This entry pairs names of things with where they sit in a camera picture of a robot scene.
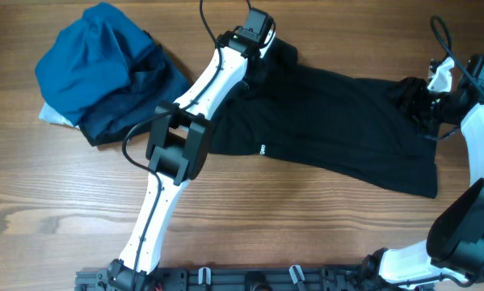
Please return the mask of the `black polo shirt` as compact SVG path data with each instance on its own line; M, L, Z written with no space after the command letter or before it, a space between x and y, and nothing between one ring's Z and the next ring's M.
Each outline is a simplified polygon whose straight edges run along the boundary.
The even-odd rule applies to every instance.
M400 108L426 95L421 78L352 78L301 65L294 46L275 40L216 110L210 152L261 154L435 198L436 143Z

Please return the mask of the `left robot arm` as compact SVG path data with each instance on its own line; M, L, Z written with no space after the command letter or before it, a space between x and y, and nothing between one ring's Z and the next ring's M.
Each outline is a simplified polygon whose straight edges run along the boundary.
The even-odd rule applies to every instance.
M262 60L275 39L276 23L250 8L241 27L213 38L213 58L191 88L173 103L162 102L153 117L135 125L123 141L150 127L144 167L149 174L145 199L120 256L96 276L97 290L157 290L162 243L177 202L207 158L211 118L247 70Z

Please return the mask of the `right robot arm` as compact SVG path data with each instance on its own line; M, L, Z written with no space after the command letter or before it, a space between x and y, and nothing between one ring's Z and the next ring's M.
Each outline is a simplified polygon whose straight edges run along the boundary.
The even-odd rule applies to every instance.
M402 110L419 120L455 124L465 137L470 187L434 222L427 239L365 258L357 290L416 290L450 280L468 288L484 283L484 54L463 66L456 91L443 88L456 61L447 58L431 76L431 103L406 101Z

